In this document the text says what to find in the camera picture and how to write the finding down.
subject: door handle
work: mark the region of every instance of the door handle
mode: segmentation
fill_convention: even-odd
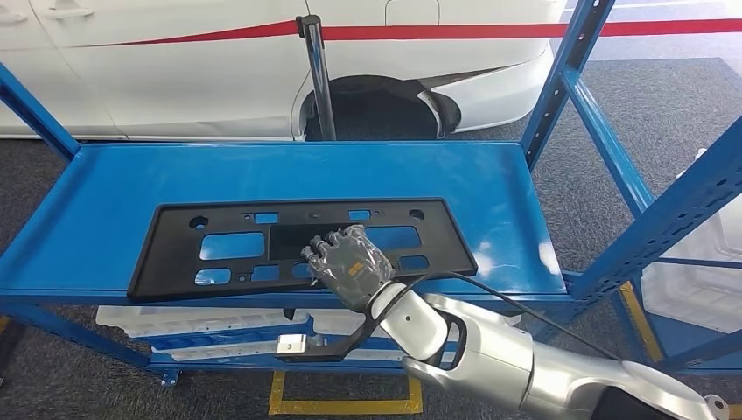
[[[69,18],[84,18],[90,16],[93,11],[85,7],[81,7],[77,0],[56,0],[54,7],[44,10],[41,15],[44,18],[62,20]]]
[[[28,20],[28,16],[21,11],[10,11],[0,4],[0,25],[17,25]]]

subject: yellow tape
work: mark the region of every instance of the yellow tape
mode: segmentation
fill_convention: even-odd
[[[418,414],[423,412],[423,390],[420,381],[409,378],[409,396],[406,400],[382,401],[300,401],[284,400],[286,373],[274,372],[270,385],[268,414],[303,415],[383,415]]]
[[[639,305],[639,300],[637,300],[636,293],[634,293],[634,287],[631,283],[626,282],[619,290],[623,297],[624,305],[631,314],[633,324],[636,326],[641,340],[644,342],[644,347],[647,350],[649,358],[654,362],[661,361],[663,359],[662,350],[660,349],[660,345],[657,344],[657,339],[652,333],[652,328],[649,327],[649,321],[647,321],[647,317],[644,315],[644,310]]]
[[[8,317],[0,317],[0,334],[5,331],[5,327],[8,325],[8,322],[10,322]]]
[[[729,406],[729,420],[742,419],[742,404]]]

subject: car body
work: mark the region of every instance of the car body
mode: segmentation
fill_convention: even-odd
[[[303,139],[308,13],[328,27],[557,22],[565,0],[0,0],[0,61],[81,139]],[[331,88],[398,90],[437,133],[525,116],[553,54],[545,38],[333,40]],[[0,137],[32,133],[0,108]]]

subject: gray glove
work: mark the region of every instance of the gray glove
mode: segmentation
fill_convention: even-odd
[[[367,237],[362,225],[318,235],[301,255],[311,274],[338,296],[348,309],[364,312],[371,297],[391,281],[394,269],[386,256]]]

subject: white robotic arm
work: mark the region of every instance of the white robotic arm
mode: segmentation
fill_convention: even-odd
[[[411,287],[433,276],[407,284],[392,281],[389,260],[368,240],[363,226],[331,232],[324,240],[316,236],[302,255],[314,276],[346,307],[365,313],[366,322],[329,345],[318,337],[281,336],[276,357],[283,361],[342,361],[381,326],[409,355],[402,365],[410,375],[537,419],[728,420],[728,407],[720,398],[704,400],[651,367],[537,343],[498,313],[450,297],[417,295]],[[440,355],[452,324],[459,331],[458,349],[451,365],[442,368]]]
[[[716,399],[651,367],[560,350],[497,313],[440,295],[423,299],[458,325],[460,349],[446,370],[405,358],[405,370],[422,381],[544,420],[714,420],[711,409],[723,418]]]

